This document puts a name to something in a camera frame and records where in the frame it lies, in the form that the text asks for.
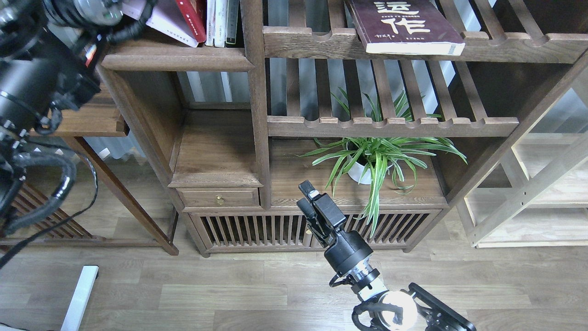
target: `black cable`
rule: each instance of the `black cable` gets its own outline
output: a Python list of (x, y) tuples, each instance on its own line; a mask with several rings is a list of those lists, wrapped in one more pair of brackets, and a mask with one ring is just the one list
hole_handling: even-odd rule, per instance
[(98, 175), (96, 173), (96, 169), (94, 168), (94, 165), (92, 164), (92, 162), (90, 161), (90, 159), (88, 159), (87, 156), (83, 155), (82, 153), (79, 153), (77, 151), (74, 151), (73, 149), (69, 148), (69, 147), (64, 147), (64, 146), (59, 146), (59, 145), (53, 145), (53, 144), (45, 144), (45, 143), (36, 143), (36, 142), (31, 142), (31, 144), (36, 144), (36, 145), (40, 145), (40, 146), (44, 146), (44, 147), (49, 147), (49, 148), (60, 148), (62, 150), (68, 150), (71, 152), (74, 152), (75, 154), (77, 154), (78, 156), (80, 156), (80, 158), (82, 158), (87, 164), (88, 167), (90, 168), (90, 171), (92, 172), (92, 176), (94, 179), (94, 197), (92, 198), (92, 201), (90, 202), (90, 204), (78, 211), (77, 213), (61, 220), (59, 223), (48, 227), (47, 229), (43, 229), (35, 234), (33, 234), (31, 237), (28, 237), (27, 239), (20, 241), (18, 244), (14, 245), (8, 252), (6, 252), (6, 254), (4, 254), (4, 256), (2, 256), (0, 258), (0, 269), (2, 269), (4, 267), (4, 265), (6, 265), (18, 252), (20, 252), (23, 248), (25, 248), (29, 243), (33, 242), (35, 239), (37, 239), (38, 237), (41, 237), (42, 235), (49, 233), (52, 230), (57, 229), (58, 227), (64, 225), (65, 223), (71, 221), (74, 217), (78, 217), (80, 216), (82, 213), (86, 212), (88, 209), (90, 209), (93, 205), (94, 202), (96, 202), (96, 198), (98, 197)]

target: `wooden floor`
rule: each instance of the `wooden floor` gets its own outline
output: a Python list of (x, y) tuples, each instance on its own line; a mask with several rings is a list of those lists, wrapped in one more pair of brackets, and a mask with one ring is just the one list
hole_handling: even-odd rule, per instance
[[(164, 223), (171, 205), (149, 167), (133, 158), (110, 164)], [(64, 209), (90, 196), (81, 174)], [(101, 235), (147, 236), (108, 190), (78, 221)], [(321, 253), (204, 259), (184, 226), (175, 243), (177, 257), (158, 248), (28, 247), (0, 270), (0, 322), (58, 330), (82, 266), (96, 264), (81, 330), (355, 330), (359, 302), (348, 287), (329, 288), (333, 271)], [(372, 265), (390, 289), (416, 282), (479, 331), (588, 330), (588, 247), (473, 249), (453, 211), (414, 251), (377, 251)], [(424, 328), (421, 319), (413, 330)]]

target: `small drawer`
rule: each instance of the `small drawer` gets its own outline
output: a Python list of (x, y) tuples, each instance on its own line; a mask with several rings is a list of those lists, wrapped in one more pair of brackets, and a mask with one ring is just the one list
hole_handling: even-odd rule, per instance
[(186, 208), (259, 206), (256, 187), (178, 188), (178, 193)]

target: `white flower pot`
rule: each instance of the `white flower pot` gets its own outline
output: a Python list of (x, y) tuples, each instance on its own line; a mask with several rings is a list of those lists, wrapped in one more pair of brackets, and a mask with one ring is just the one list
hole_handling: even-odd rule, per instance
[(360, 163), (355, 162), (351, 169), (347, 173), (352, 180), (355, 180), (359, 184), (367, 184), (370, 185), (372, 183), (372, 170), (368, 168), (366, 173), (363, 175), (363, 169), (365, 165), (361, 165)]

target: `white book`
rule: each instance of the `white book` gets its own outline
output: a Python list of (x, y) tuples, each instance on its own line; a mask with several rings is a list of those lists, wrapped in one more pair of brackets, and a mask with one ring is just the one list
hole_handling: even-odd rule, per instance
[[(122, 12), (134, 19), (139, 19), (145, 2), (145, 0), (123, 0)], [(153, 9), (151, 18), (147, 20), (147, 26), (188, 46), (198, 46), (198, 41), (194, 39), (192, 31), (174, 0), (159, 0)]]
[(206, 46), (215, 44), (215, 0), (206, 1)]
[(224, 47), (226, 41), (227, 0), (216, 0), (215, 5), (215, 47)]

